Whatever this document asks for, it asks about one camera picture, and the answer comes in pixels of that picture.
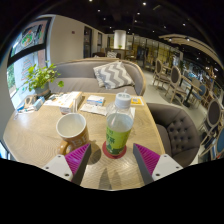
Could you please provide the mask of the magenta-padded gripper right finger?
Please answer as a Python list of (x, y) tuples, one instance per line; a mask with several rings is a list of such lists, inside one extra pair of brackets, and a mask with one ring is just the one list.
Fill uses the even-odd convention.
[(133, 154), (145, 185), (182, 169), (168, 154), (159, 155), (139, 144), (133, 145)]

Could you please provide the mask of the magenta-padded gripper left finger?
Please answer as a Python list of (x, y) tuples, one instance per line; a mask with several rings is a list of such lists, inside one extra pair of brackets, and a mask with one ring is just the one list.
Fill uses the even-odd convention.
[(57, 155), (43, 170), (80, 185), (91, 155), (91, 145), (86, 144), (67, 155)]

